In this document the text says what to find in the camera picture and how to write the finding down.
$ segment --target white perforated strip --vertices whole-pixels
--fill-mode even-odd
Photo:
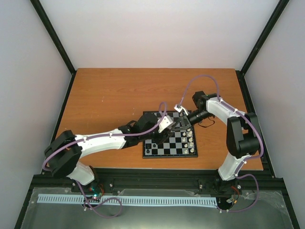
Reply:
[[[115,196],[103,196],[100,201],[90,200],[92,205],[97,205],[107,198]],[[172,206],[193,206],[215,208],[217,206],[214,197],[124,197],[116,196],[120,199],[124,206],[151,206],[151,207],[172,207]],[[57,194],[39,194],[37,203],[53,203],[53,204],[83,204],[84,197],[82,195],[57,195]],[[105,205],[119,205],[112,199]]]

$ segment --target white wall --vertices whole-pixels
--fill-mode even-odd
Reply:
[[[246,81],[277,177],[305,228],[305,1],[290,1]]]
[[[29,0],[0,7],[0,228],[15,226],[70,79]]]
[[[278,0],[41,0],[75,67],[241,69]]]

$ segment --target gray floor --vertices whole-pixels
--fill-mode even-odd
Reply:
[[[242,213],[219,213],[214,208],[202,207],[124,207],[114,219],[102,219],[92,211],[83,211],[81,205],[36,204],[36,190],[24,219],[23,229],[290,229],[293,228],[276,192],[262,192],[256,206]],[[252,197],[240,197],[235,209],[252,203]],[[114,214],[118,206],[103,206],[98,210]]]

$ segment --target wooden table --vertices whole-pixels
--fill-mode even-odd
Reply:
[[[158,110],[161,101],[166,101],[168,109],[173,110],[189,80],[199,74],[214,76],[221,97],[246,111],[234,69],[78,69],[58,135],[69,129],[80,135],[110,131],[138,120],[143,111]],[[192,95],[201,90],[211,94],[216,92],[216,87],[211,79],[197,79],[189,88],[183,106],[195,110]],[[197,158],[143,159],[140,143],[123,150],[92,154],[81,162],[107,168],[217,169],[227,155],[227,148],[226,126],[215,120],[209,128],[195,126]],[[249,161],[244,169],[263,167],[260,159],[256,159]]]

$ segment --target chessboard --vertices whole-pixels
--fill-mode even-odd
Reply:
[[[143,113],[154,113],[158,118],[161,118],[161,114],[157,111],[144,111]],[[169,115],[174,122],[179,118],[179,113],[176,111],[168,111],[167,115]],[[159,145],[151,139],[144,141],[143,158],[157,157],[198,157],[194,127],[174,132],[173,136]]]

